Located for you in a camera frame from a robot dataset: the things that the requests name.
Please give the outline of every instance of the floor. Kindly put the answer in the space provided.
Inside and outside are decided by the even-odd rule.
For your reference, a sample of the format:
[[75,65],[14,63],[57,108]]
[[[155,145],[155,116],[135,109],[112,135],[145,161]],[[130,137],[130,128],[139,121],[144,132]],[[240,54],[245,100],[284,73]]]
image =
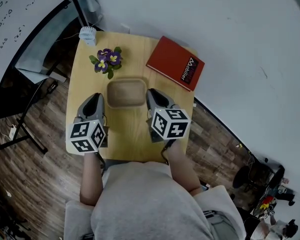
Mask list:
[[[71,36],[76,27],[63,36]],[[45,66],[65,46],[67,39],[57,42],[50,50]],[[64,58],[58,69],[71,74],[76,48]],[[56,90],[34,104],[25,123],[48,148],[45,155],[39,153],[29,141],[23,141],[0,151],[0,188],[11,194],[9,204],[29,221],[33,239],[59,239],[63,237],[65,204],[78,200],[83,157],[68,154],[65,148],[65,122],[69,79]],[[0,143],[8,134],[8,125],[16,123],[17,116],[0,120]],[[212,187],[225,185],[239,207],[248,207],[254,193],[233,189],[232,180],[240,167],[248,162],[244,147],[200,104],[193,108],[190,137],[186,155],[192,160],[201,181]]]

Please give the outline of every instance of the red book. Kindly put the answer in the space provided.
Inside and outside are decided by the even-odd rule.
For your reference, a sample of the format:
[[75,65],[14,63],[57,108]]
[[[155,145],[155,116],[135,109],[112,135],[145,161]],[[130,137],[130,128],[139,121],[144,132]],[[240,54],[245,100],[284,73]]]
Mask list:
[[194,91],[205,63],[176,42],[163,36],[146,66],[175,81],[189,92]]

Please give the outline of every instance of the wooden table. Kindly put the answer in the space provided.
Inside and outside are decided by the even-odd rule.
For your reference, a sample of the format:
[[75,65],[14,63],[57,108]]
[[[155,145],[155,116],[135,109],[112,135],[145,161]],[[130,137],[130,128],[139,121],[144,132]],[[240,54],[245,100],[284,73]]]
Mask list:
[[[178,84],[146,67],[151,53],[158,40],[132,34],[121,34],[98,31],[97,45],[88,46],[80,40],[72,67],[70,86],[66,108],[66,134],[68,125],[73,123],[78,107],[94,93],[101,93],[105,99],[105,115],[107,117],[108,148],[101,148],[100,154],[105,159],[125,161],[156,161],[162,162],[160,152],[163,142],[152,143],[147,120],[147,105],[134,109],[112,109],[107,105],[107,84],[118,78],[140,78],[144,80],[147,88],[156,88],[172,97],[176,104],[185,109],[192,116],[194,93],[187,91]],[[94,65],[89,55],[97,56],[98,50],[104,48],[122,49],[122,68],[114,71],[114,77],[108,80],[106,74],[95,73]],[[182,139],[183,150],[186,151],[189,133]],[[66,150],[78,154],[72,145]]]

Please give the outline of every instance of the gray shirt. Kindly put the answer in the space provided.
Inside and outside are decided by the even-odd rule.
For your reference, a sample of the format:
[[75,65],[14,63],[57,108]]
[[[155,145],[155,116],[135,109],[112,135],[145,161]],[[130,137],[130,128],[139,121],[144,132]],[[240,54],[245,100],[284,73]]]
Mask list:
[[[218,211],[218,207],[223,207],[221,212],[244,239],[242,220],[223,186],[192,197],[172,179],[167,165],[156,162],[112,166],[103,181],[104,189],[93,211],[84,205],[85,219],[79,215],[84,210],[82,204],[73,212],[67,204],[64,240],[80,239],[87,233],[89,227],[82,225],[87,218],[96,240],[212,240],[203,211]],[[214,199],[223,204],[214,203]]]

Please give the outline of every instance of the black stand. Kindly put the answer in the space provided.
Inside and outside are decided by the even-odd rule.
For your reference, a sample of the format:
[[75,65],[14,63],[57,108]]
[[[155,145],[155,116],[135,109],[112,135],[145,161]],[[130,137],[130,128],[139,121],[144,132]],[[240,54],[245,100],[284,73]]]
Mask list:
[[[84,13],[82,12],[79,2],[78,0],[72,0],[74,3],[74,6],[79,14],[79,19],[80,22],[82,23],[83,26],[89,26],[89,23],[87,22]],[[27,37],[27,39],[24,41],[24,43],[21,45],[20,49],[18,50],[18,52],[15,54],[15,56],[13,57],[10,65],[8,66],[8,68],[14,68],[15,64],[17,63],[17,61],[19,60],[19,58],[21,57],[21,55],[23,54],[23,52],[26,50],[26,48],[28,47],[28,45],[31,43],[31,41],[36,37],[36,35],[43,29],[43,27],[54,17],[56,16],[62,9],[64,9],[68,4],[70,3],[70,0],[64,0],[61,4],[59,4],[55,9],[53,9],[39,24],[38,26],[31,32],[31,34]],[[49,71],[47,72],[47,76],[49,76],[54,69],[58,66],[58,64],[61,62],[61,60],[63,59],[63,57],[68,54],[69,50],[72,48],[72,46],[70,46],[69,49],[67,49],[61,56],[60,58],[52,65],[52,67],[49,69]],[[35,98],[36,95],[38,94],[38,92],[40,91],[42,85],[45,83],[46,80],[42,80],[40,82],[40,84],[38,85],[38,87],[36,88],[36,90],[34,91],[28,105],[26,106],[25,111],[23,112],[22,116],[20,119],[17,119],[18,124],[16,126],[16,131],[15,134],[13,136],[13,139],[9,142],[6,142],[4,144],[0,145],[0,151],[10,147],[16,143],[25,141],[30,139],[32,141],[32,143],[40,150],[40,152],[42,152],[43,154],[48,152],[48,149],[43,146],[41,147],[38,142],[35,141],[35,139],[29,134],[29,132],[26,130],[26,128],[24,127],[23,123],[25,122],[25,117],[27,115],[28,110],[30,109],[30,107],[32,106],[32,104],[35,102]],[[22,128],[22,130],[25,132],[25,136],[19,137],[18,133],[20,128]]]

